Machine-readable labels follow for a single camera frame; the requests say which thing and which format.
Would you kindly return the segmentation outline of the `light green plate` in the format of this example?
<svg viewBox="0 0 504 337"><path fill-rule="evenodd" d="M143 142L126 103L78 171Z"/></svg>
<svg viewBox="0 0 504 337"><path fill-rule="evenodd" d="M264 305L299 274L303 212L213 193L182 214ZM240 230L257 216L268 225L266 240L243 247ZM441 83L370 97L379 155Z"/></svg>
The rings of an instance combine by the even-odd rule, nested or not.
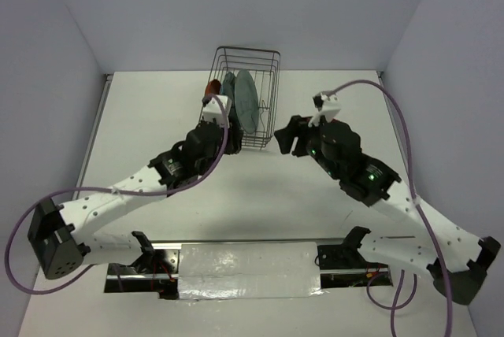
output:
<svg viewBox="0 0 504 337"><path fill-rule="evenodd" d="M242 129L254 134L259 123L259 100L254 79L247 70L240 70L235 78L235 110Z"/></svg>

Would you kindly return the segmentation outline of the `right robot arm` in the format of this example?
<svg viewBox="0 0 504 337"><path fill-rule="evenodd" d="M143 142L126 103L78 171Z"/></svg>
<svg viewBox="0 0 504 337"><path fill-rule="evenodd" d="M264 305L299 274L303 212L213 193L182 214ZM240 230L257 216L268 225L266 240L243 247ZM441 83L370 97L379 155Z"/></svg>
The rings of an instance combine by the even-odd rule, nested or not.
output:
<svg viewBox="0 0 504 337"><path fill-rule="evenodd" d="M395 170L362 151L360 135L342 121L314 126L306 117L293 116L274 136L282 154L311 157L348 197L411 227L417 239L405 243L355 226L339 245L319 248L320 267L395 266L430 276L434 288L459 305L473 301L500 251L496 239L480 238L414 198Z"/></svg>

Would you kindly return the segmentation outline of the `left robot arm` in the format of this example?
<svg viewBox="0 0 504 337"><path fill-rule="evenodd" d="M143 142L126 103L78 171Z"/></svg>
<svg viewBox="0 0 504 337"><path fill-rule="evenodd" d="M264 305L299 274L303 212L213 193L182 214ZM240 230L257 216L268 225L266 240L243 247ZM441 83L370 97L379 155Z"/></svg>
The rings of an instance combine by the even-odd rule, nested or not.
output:
<svg viewBox="0 0 504 337"><path fill-rule="evenodd" d="M185 140L103 192L60 205L52 199L38 203L28 240L45 277L57 280L81 265L108 263L153 272L162 255L143 232L107 235L102 228L160 197L193 187L215 168L219 154L237 154L242 138L236 117L230 117L228 128L201 120Z"/></svg>

